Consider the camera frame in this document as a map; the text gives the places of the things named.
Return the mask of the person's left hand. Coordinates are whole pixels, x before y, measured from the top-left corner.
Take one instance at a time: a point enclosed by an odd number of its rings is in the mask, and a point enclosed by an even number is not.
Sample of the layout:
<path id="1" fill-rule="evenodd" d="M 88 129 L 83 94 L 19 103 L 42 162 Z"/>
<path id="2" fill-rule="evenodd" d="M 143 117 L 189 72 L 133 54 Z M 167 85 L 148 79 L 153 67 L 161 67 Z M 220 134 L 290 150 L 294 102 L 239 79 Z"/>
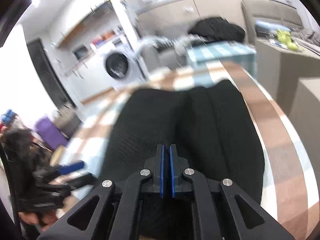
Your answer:
<path id="1" fill-rule="evenodd" d="M 57 220 L 56 210 L 37 215 L 36 213 L 19 212 L 20 219 L 29 225 L 39 225 L 42 231 L 46 231 Z"/>

